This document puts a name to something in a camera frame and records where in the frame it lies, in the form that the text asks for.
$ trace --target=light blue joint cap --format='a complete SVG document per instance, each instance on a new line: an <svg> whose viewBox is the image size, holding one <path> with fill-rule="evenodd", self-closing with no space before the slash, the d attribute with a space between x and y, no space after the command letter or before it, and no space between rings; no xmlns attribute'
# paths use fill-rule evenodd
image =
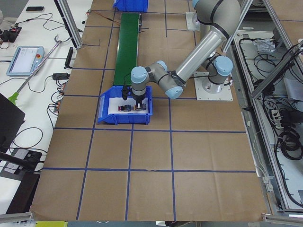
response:
<svg viewBox="0 0 303 227"><path fill-rule="evenodd" d="M131 80L135 84L143 83L146 80L148 72L142 66L137 66L132 69Z"/></svg>
<svg viewBox="0 0 303 227"><path fill-rule="evenodd" d="M199 2L200 0L193 0L192 4L193 4L193 7L195 8L196 7L196 4Z"/></svg>
<svg viewBox="0 0 303 227"><path fill-rule="evenodd" d="M214 66L221 76L227 77L233 69L232 61L225 56L219 56L214 60Z"/></svg>
<svg viewBox="0 0 303 227"><path fill-rule="evenodd" d="M167 69L167 65L165 64L164 61L156 61L156 63L160 64L160 65L164 68L165 71L168 70L168 69Z"/></svg>
<svg viewBox="0 0 303 227"><path fill-rule="evenodd" d="M182 92L183 92L183 88L178 86L167 90L165 94L168 96L168 98L176 99L182 94Z"/></svg>

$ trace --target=white mounting plate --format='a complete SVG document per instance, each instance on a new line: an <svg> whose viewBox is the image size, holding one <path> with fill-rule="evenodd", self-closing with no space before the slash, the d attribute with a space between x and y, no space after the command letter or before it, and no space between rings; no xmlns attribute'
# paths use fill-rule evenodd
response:
<svg viewBox="0 0 303 227"><path fill-rule="evenodd" d="M195 72L194 77L207 76L208 72ZM223 90L218 94L210 94L202 87L202 80L204 77L195 78L195 88L197 100L201 101L232 101L232 91L230 86L224 86Z"/></svg>
<svg viewBox="0 0 303 227"><path fill-rule="evenodd" d="M193 22L193 17L196 13L185 13L186 25L188 31L200 31L200 23L195 24Z"/></svg>

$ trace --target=blue container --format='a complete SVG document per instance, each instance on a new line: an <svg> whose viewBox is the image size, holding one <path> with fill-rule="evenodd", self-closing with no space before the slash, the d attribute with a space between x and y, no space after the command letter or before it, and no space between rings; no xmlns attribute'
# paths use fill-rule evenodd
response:
<svg viewBox="0 0 303 227"><path fill-rule="evenodd" d="M113 7L117 7L120 11L145 13L148 8L148 0L115 0Z"/></svg>
<svg viewBox="0 0 303 227"><path fill-rule="evenodd" d="M150 122L150 117L152 116L152 91L151 86L146 87L146 95L148 98L148 113L111 113L108 114L109 98L121 98L122 97L122 87L123 86L113 86L101 95L98 123L105 121L111 124L121 124L121 123L145 123Z"/></svg>

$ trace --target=yellow object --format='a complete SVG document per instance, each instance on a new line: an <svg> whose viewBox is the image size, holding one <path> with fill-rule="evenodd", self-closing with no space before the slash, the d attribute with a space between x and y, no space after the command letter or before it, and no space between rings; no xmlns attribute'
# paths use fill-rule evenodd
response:
<svg viewBox="0 0 303 227"><path fill-rule="evenodd" d="M36 227L67 227L67 221L38 221Z"/></svg>

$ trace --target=green cable tip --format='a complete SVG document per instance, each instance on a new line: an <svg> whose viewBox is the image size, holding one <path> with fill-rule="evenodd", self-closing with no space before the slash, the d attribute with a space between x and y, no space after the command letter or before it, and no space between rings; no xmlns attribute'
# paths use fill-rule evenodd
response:
<svg viewBox="0 0 303 227"><path fill-rule="evenodd" d="M14 105L16 105L16 100L17 100L18 95L19 95L19 93L15 92L11 97L8 98L8 100L10 102L12 102Z"/></svg>

